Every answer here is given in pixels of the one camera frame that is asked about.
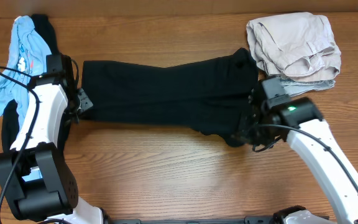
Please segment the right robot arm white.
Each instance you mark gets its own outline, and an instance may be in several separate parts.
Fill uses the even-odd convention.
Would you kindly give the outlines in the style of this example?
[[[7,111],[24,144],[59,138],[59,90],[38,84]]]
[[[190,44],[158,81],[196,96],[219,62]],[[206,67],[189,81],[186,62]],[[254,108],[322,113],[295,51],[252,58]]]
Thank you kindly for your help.
[[[254,90],[253,114],[237,137],[263,152],[283,141],[307,165],[329,200],[338,223],[358,223],[358,172],[350,163],[328,122],[308,98]]]

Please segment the light blue t-shirt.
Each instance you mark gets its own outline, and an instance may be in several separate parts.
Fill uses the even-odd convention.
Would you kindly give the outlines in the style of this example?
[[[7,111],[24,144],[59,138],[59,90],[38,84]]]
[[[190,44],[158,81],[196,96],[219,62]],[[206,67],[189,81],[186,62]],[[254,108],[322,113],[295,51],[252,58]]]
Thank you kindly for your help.
[[[46,41],[35,31],[33,20],[29,16],[19,16],[12,26],[8,69],[3,74],[26,85],[31,76],[47,71],[46,56],[50,54]],[[16,112],[19,125],[22,126],[29,106],[28,91],[0,77],[0,116],[12,100],[17,103]]]

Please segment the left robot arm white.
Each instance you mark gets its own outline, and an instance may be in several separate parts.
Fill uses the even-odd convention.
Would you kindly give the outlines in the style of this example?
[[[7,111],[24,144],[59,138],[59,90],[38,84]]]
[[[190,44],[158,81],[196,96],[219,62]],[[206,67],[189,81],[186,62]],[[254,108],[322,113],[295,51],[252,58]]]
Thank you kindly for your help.
[[[76,179],[58,148],[62,122],[78,122],[92,107],[77,87],[77,63],[67,55],[48,55],[47,71],[24,88],[29,107],[9,152],[0,153],[1,206],[7,202],[18,220],[37,223],[111,222],[107,213],[78,195]]]

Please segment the black t-shirt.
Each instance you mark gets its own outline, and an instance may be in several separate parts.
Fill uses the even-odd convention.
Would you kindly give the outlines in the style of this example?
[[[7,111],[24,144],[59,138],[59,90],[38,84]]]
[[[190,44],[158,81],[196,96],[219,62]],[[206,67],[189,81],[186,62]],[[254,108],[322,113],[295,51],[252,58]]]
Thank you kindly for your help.
[[[250,53],[160,68],[117,61],[85,61],[82,88],[93,121],[184,126],[218,135],[228,146],[252,116],[249,95],[258,68]]]

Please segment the folded light denim jeans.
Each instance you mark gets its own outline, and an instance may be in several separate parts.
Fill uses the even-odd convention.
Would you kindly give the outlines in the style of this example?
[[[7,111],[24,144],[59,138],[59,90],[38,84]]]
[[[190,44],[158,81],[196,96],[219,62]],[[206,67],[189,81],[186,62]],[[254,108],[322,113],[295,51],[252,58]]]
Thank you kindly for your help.
[[[280,84],[284,88],[286,94],[290,97],[304,94],[308,91],[328,90],[335,86],[335,80],[323,80],[316,82],[296,82],[291,79],[280,78]]]

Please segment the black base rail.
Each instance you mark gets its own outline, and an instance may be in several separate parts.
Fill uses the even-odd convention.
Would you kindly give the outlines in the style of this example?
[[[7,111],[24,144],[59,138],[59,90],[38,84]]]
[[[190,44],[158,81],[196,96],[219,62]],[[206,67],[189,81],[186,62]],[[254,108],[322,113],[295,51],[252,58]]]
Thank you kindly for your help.
[[[197,219],[197,220],[140,220],[112,219],[103,209],[103,224],[284,224],[284,215],[288,212],[305,212],[301,206],[286,208],[271,216],[246,216],[244,218]]]

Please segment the folded beige trousers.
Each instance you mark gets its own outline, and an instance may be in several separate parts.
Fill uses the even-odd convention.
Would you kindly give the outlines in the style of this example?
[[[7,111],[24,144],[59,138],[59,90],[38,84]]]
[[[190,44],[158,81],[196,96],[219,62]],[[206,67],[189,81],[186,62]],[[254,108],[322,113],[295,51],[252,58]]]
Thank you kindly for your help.
[[[295,82],[333,80],[341,51],[326,16],[297,12],[251,20],[246,25],[252,58],[267,75]]]

